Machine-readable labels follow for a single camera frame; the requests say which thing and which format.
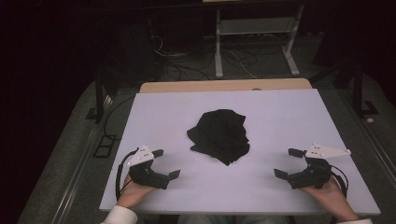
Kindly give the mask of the metal floor rail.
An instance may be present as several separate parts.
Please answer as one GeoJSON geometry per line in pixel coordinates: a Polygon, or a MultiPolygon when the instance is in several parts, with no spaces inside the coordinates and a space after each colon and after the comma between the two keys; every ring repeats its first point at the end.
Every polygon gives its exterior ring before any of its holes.
{"type": "Polygon", "coordinates": [[[348,108],[348,113],[356,120],[365,137],[368,139],[369,145],[383,173],[388,178],[390,184],[396,189],[396,161],[391,158],[387,152],[387,148],[375,134],[373,130],[373,124],[375,122],[368,121],[368,119],[372,119],[374,116],[379,115],[375,105],[371,101],[363,101],[359,104],[355,104],[355,99],[352,98],[347,91],[339,90],[338,93],[343,103],[348,108]]]}
{"type": "Polygon", "coordinates": [[[56,168],[64,180],[64,187],[50,224],[65,223],[78,193],[93,140],[98,133],[95,118],[90,115],[90,110],[95,108],[94,96],[81,96],[56,146],[56,152],[59,153],[55,160],[56,168]]]}

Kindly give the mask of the white board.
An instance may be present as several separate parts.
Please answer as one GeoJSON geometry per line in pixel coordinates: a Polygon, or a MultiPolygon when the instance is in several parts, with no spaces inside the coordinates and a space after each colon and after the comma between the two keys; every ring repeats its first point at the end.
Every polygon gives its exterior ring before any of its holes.
{"type": "Polygon", "coordinates": [[[114,162],[143,145],[163,149],[154,171],[180,172],[167,189],[136,207],[151,214],[314,215],[322,208],[274,174],[294,174],[306,163],[291,148],[344,143],[319,93],[314,90],[139,93],[114,162]],[[230,165],[191,151],[187,131],[207,111],[231,109],[245,116],[250,150],[230,165]]]}

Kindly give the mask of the black metal stand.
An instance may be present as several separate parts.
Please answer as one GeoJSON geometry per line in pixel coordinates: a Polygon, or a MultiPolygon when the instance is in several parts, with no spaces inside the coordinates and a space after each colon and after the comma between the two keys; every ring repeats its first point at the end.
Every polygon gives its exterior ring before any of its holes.
{"type": "Polygon", "coordinates": [[[86,119],[99,123],[105,113],[105,101],[108,96],[109,84],[108,74],[100,71],[94,79],[95,105],[91,107],[86,115],[86,119]]]}
{"type": "Polygon", "coordinates": [[[371,101],[362,100],[363,72],[361,63],[352,56],[346,56],[341,61],[330,66],[324,71],[310,77],[308,81],[313,84],[331,73],[336,72],[336,78],[332,82],[336,89],[344,89],[352,83],[352,104],[360,118],[370,115],[378,115],[379,112],[371,101]]]}

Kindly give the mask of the person's left hand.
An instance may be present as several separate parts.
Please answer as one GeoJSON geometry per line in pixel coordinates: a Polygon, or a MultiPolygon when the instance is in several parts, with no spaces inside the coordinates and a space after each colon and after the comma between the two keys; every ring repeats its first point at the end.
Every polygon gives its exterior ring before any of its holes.
{"type": "Polygon", "coordinates": [[[141,203],[146,196],[148,196],[155,188],[148,186],[140,186],[132,181],[132,178],[127,175],[124,180],[124,186],[117,200],[117,206],[128,209],[133,209],[141,203]]]}

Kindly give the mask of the black pants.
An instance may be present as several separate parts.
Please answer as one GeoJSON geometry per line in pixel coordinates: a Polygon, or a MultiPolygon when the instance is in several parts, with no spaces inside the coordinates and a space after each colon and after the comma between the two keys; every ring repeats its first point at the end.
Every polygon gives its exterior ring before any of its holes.
{"type": "Polygon", "coordinates": [[[198,123],[187,130],[193,142],[191,150],[230,165],[249,153],[245,120],[245,116],[231,109],[205,112],[198,123]]]}

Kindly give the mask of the black floor frame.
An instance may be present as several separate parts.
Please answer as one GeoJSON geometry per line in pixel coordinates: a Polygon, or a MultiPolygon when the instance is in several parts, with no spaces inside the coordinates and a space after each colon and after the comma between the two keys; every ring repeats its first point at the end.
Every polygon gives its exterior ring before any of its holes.
{"type": "Polygon", "coordinates": [[[116,140],[117,136],[115,134],[103,135],[92,155],[95,158],[108,158],[111,154],[116,140]]]}

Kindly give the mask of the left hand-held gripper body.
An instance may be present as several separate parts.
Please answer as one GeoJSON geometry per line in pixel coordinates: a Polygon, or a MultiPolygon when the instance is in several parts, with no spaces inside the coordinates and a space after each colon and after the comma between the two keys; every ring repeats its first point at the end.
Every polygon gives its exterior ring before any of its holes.
{"type": "Polygon", "coordinates": [[[152,152],[147,145],[139,147],[127,162],[127,166],[129,167],[128,174],[133,182],[138,185],[156,189],[167,189],[170,182],[168,175],[156,173],[151,169],[151,165],[156,159],[152,152]]]}

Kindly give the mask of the wooden table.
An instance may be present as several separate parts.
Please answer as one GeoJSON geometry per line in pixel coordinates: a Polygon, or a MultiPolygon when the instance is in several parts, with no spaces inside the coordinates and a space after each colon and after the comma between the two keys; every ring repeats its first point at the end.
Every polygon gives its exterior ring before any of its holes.
{"type": "Polygon", "coordinates": [[[252,90],[306,90],[311,89],[305,78],[238,79],[207,81],[148,82],[140,93],[192,91],[252,91],[252,90]]]}

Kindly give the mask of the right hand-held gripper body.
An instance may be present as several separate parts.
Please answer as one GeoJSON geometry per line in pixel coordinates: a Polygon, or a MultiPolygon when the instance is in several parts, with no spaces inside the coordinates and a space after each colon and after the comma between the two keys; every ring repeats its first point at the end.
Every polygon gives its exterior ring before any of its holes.
{"type": "Polygon", "coordinates": [[[327,159],[350,155],[349,149],[328,147],[319,144],[312,144],[305,150],[303,157],[307,167],[300,173],[289,175],[288,183],[293,189],[301,189],[314,186],[320,189],[327,183],[332,175],[332,167],[327,159]]]}

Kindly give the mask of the white metal stand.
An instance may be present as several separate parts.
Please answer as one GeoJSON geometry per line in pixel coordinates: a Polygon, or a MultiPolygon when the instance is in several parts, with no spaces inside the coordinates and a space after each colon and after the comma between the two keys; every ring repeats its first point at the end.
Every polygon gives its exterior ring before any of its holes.
{"type": "Polygon", "coordinates": [[[258,34],[288,34],[289,40],[281,48],[291,74],[300,75],[297,64],[293,59],[291,50],[304,12],[304,5],[297,7],[293,16],[273,17],[259,19],[229,19],[224,20],[218,9],[216,12],[216,51],[215,74],[216,78],[223,78],[220,38],[223,35],[258,35],[258,34]]]}

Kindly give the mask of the person's right hand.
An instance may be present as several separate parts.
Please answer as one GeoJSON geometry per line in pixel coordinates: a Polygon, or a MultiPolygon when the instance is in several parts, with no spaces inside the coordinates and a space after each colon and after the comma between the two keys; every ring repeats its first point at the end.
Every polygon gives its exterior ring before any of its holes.
{"type": "Polygon", "coordinates": [[[301,188],[301,191],[313,197],[324,209],[334,216],[345,215],[351,211],[346,197],[333,177],[321,189],[305,187],[301,188]]]}

